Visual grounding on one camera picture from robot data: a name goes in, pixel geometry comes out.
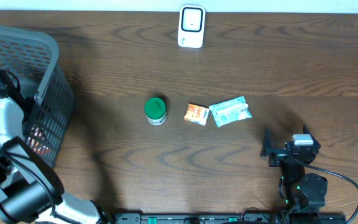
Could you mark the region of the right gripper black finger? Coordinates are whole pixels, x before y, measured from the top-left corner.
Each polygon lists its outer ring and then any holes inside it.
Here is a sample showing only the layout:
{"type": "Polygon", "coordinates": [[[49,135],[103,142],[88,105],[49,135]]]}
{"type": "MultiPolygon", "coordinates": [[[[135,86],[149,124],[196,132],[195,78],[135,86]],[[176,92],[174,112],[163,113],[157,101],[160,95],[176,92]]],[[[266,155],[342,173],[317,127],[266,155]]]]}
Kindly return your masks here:
{"type": "Polygon", "coordinates": [[[260,151],[260,157],[268,157],[273,154],[273,146],[271,142],[270,132],[268,128],[264,129],[264,140],[260,151]]]}
{"type": "Polygon", "coordinates": [[[314,144],[315,143],[315,138],[311,134],[307,125],[303,126],[302,143],[303,144],[314,144]]]}

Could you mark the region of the mint green wet wipes pack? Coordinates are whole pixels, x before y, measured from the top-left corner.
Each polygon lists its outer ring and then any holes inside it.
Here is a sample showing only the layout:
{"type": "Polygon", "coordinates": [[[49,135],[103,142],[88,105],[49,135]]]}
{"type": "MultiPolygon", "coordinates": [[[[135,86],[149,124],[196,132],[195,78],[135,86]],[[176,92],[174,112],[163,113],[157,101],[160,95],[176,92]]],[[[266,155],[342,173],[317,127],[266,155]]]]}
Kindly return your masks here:
{"type": "Polygon", "coordinates": [[[209,110],[219,128],[235,121],[252,118],[249,105],[243,96],[210,105],[209,110]]]}

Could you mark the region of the orange tissue pack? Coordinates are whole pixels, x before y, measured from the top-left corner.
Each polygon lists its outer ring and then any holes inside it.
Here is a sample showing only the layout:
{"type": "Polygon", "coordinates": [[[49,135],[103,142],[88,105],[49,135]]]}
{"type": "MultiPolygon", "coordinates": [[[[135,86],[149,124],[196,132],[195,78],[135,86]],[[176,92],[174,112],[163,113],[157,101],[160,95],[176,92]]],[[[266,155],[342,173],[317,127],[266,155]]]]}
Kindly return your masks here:
{"type": "Polygon", "coordinates": [[[208,120],[208,115],[208,108],[189,103],[184,120],[205,126],[208,120]]]}

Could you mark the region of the red chocolate bar wrapper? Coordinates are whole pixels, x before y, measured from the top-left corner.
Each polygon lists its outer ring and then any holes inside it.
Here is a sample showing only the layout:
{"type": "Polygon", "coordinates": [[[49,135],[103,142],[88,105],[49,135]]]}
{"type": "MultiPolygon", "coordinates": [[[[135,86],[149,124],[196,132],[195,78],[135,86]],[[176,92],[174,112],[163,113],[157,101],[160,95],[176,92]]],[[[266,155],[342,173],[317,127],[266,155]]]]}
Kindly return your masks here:
{"type": "Polygon", "coordinates": [[[52,153],[50,134],[38,126],[32,126],[26,143],[40,156],[49,156],[52,153]]]}

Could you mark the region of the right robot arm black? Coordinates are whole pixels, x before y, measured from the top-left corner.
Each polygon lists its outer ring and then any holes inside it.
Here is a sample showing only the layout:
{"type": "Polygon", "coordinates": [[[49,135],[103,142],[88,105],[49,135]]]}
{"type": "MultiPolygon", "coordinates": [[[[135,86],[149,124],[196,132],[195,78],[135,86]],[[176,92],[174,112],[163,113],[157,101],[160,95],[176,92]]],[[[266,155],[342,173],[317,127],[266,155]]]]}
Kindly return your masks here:
{"type": "Polygon", "coordinates": [[[264,132],[261,157],[268,157],[270,167],[279,167],[281,178],[278,191],[289,207],[300,210],[319,210],[325,206],[328,181],[315,173],[306,173],[305,167],[316,158],[320,143],[304,126],[301,134],[294,134],[283,148],[274,148],[268,129],[264,132]]]}

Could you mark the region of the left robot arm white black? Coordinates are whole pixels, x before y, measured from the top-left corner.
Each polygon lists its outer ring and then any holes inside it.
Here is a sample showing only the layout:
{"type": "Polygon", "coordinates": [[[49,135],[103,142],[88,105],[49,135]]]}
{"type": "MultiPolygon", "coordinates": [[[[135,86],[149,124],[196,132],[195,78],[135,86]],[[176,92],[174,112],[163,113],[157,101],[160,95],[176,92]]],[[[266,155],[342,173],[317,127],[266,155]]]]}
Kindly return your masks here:
{"type": "Polygon", "coordinates": [[[0,70],[0,219],[4,223],[110,223],[93,201],[66,193],[54,170],[25,141],[33,104],[19,79],[0,70]]]}

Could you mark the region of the green lid white jar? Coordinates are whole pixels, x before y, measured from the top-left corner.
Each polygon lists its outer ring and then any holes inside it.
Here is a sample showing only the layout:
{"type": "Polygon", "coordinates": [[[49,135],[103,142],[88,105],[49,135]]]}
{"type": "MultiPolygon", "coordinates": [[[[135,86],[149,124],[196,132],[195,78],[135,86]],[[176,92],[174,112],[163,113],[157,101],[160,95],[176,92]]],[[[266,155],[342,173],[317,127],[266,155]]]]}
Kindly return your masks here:
{"type": "Polygon", "coordinates": [[[167,107],[161,98],[150,98],[144,106],[147,120],[152,125],[161,125],[167,119],[167,107]]]}

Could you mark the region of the grey plastic shopping basket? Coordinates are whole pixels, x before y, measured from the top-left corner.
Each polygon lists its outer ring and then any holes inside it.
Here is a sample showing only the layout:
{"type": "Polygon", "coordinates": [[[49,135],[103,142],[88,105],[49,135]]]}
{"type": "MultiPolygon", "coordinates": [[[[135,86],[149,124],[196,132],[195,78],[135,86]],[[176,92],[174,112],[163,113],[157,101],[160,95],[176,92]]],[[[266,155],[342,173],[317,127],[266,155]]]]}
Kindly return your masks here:
{"type": "Polygon", "coordinates": [[[56,40],[48,34],[0,26],[0,70],[18,78],[21,94],[33,107],[24,123],[25,141],[32,126],[50,134],[49,156],[40,156],[53,166],[75,107],[74,93],[59,63],[56,40]]]}

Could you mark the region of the black mounting rail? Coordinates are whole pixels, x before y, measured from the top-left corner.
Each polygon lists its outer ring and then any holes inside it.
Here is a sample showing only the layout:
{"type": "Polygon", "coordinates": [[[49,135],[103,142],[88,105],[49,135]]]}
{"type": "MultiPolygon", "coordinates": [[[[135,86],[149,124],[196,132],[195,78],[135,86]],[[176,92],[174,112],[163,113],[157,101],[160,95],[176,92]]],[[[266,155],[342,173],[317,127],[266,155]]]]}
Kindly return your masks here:
{"type": "Polygon", "coordinates": [[[250,212],[241,214],[139,214],[117,213],[113,215],[116,224],[345,224],[344,215],[317,213],[292,213],[289,216],[279,214],[261,214],[250,212]]]}

